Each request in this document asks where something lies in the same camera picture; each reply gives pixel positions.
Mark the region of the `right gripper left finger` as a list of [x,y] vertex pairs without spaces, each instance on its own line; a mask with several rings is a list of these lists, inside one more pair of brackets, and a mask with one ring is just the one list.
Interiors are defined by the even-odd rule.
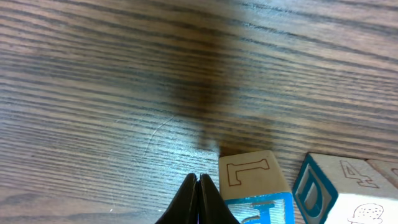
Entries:
[[189,173],[155,224],[197,224],[198,222],[198,181]]

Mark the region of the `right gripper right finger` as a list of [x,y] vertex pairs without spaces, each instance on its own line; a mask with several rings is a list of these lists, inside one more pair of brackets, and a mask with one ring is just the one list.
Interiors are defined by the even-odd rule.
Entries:
[[198,193],[199,224],[239,224],[208,174],[200,175]]

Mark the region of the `blue letter P block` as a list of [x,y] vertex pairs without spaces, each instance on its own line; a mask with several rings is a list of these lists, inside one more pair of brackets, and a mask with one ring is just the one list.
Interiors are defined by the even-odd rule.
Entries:
[[219,158],[220,194],[239,223],[294,224],[291,188],[270,150]]

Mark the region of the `white ice cream block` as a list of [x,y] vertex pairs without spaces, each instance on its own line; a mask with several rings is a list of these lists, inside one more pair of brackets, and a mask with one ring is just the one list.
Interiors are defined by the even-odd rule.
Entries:
[[362,159],[309,153],[292,193],[306,224],[397,224],[397,188]]

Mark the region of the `yellow letter K block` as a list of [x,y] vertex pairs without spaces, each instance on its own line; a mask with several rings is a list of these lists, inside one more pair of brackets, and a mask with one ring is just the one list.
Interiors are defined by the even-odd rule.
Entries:
[[368,159],[366,161],[395,187],[398,186],[398,163]]

